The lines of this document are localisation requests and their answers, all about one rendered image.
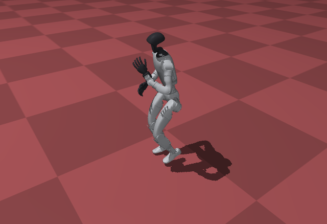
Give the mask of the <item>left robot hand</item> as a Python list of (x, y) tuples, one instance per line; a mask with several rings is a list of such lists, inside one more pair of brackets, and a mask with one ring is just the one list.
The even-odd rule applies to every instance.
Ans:
[[(141, 57), (139, 57), (139, 60), (140, 60), (140, 62), (141, 62), (141, 64), (140, 64), (140, 62), (138, 61), (138, 59), (136, 58), (136, 61), (137, 61), (137, 63), (139, 64), (137, 64), (136, 63), (136, 61), (134, 60), (134, 62), (135, 62), (135, 64), (134, 64), (134, 62), (133, 62), (133, 66), (137, 69), (137, 71), (139, 72), (139, 73), (141, 73), (141, 74), (143, 74), (143, 77), (144, 76), (146, 76), (147, 74), (149, 74), (149, 76), (152, 78), (152, 75), (149, 73), (149, 71), (147, 71), (147, 63), (146, 63), (146, 59), (144, 59), (144, 62), (145, 62), (145, 64), (143, 64), (142, 63), (142, 61), (141, 61)], [(137, 68), (137, 67), (138, 68)]]

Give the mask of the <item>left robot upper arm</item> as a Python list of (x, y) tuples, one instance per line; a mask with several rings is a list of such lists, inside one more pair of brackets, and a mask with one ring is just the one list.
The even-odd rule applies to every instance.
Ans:
[(173, 64), (170, 60), (164, 60), (162, 64), (165, 87), (169, 88), (169, 95), (172, 92), (172, 73), (173, 73)]

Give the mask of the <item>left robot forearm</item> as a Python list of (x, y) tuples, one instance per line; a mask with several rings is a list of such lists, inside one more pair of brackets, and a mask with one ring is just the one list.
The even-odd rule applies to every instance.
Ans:
[(145, 80), (147, 81), (147, 84), (149, 86), (152, 86), (157, 92), (167, 95), (169, 93), (169, 88), (163, 86), (162, 84), (158, 83), (157, 81), (155, 81), (153, 78), (151, 78), (149, 76), (149, 74), (147, 74), (146, 76), (144, 76)]

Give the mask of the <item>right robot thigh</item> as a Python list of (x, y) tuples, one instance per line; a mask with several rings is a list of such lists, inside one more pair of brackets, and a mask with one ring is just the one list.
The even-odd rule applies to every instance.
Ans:
[(154, 129), (156, 123), (156, 117), (159, 114), (160, 110), (163, 107), (163, 101), (166, 100), (164, 94), (157, 93), (150, 105), (149, 112), (148, 112), (148, 124), (150, 128)]

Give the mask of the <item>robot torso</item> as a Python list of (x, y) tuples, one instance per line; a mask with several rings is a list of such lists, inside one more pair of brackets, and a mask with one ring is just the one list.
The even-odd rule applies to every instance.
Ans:
[[(167, 52), (167, 51), (166, 51)], [(168, 102), (171, 99), (174, 99), (174, 97), (177, 97), (179, 99), (179, 93), (178, 90), (175, 88), (175, 85), (177, 84), (177, 76), (176, 76), (176, 71), (175, 71), (175, 67), (174, 67), (174, 62), (172, 57), (170, 56), (170, 54), (168, 54), (167, 56), (164, 56), (162, 54), (159, 54), (159, 57), (156, 57), (157, 53), (153, 54), (153, 63), (154, 63), (154, 67), (158, 73), (158, 76), (162, 82), (162, 84), (164, 86), (166, 86), (165, 82), (164, 82), (164, 72), (162, 70), (162, 64), (164, 62), (164, 60), (170, 60), (173, 64), (173, 73), (172, 73), (172, 92), (169, 95), (164, 95), (166, 101)], [(164, 57), (163, 57), (164, 56)]]

